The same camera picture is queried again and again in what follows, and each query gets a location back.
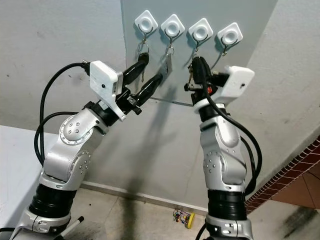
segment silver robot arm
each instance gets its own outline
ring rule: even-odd
[[[140,114],[139,107],[163,79],[162,74],[155,75],[137,94],[125,87],[144,70],[148,58],[147,53],[142,53],[139,61],[124,72],[115,72],[101,61],[88,63],[90,87],[100,100],[87,103],[62,123],[58,139],[45,157],[36,194],[10,240],[52,240],[67,227],[73,198],[108,127],[117,120],[123,121],[131,110]]]
[[[247,219],[245,208],[247,167],[241,154],[241,136],[233,124],[213,109],[204,88],[207,87],[216,106],[227,113],[226,105],[242,95],[254,72],[232,66],[227,73],[212,75],[204,58],[199,56],[193,58],[190,67],[194,84],[189,82],[184,89],[194,92],[191,94],[194,110],[202,121],[200,144],[209,199],[204,227],[210,233],[208,239],[253,240],[251,222]],[[207,86],[204,86],[204,80],[208,81]]]

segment baseboard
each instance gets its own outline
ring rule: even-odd
[[[208,209],[204,207],[190,205],[190,204],[186,204],[178,201],[172,201],[169,199],[151,196],[151,195],[139,193],[139,192],[131,193],[123,188],[108,186],[108,185],[99,184],[99,183],[90,182],[90,181],[83,181],[81,184],[81,188],[94,190],[94,191],[102,192],[106,194],[111,194],[111,195],[115,195],[123,198],[134,199],[144,203],[156,204],[156,205],[160,205],[160,206],[164,206],[172,209],[181,209],[186,212],[191,212],[191,213],[199,214],[202,216],[205,216],[208,213]]]

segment small toy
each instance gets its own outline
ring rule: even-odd
[[[194,217],[194,213],[189,213],[178,208],[173,211],[173,220],[177,223],[181,222],[187,229],[191,228]]]

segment floor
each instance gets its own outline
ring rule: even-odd
[[[281,190],[272,200],[320,209],[320,162]]]
[[[196,215],[191,229],[173,221],[173,209],[80,188],[71,209],[82,222],[66,240],[194,240],[204,223]],[[316,209],[269,200],[248,216],[255,240],[319,240]],[[202,238],[208,237],[205,231]]]
[[[83,188],[71,209],[72,219],[79,216],[84,221],[66,240],[194,240],[205,220],[196,215],[192,228],[187,229],[173,221],[171,208]]]

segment yellow object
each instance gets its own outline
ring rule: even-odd
[[[189,221],[188,221],[188,225],[186,226],[187,229],[190,229],[190,228],[191,228],[191,226],[192,226],[192,221],[193,221],[194,217],[195,217],[195,214],[194,214],[194,213],[191,213],[191,214],[190,214]]]

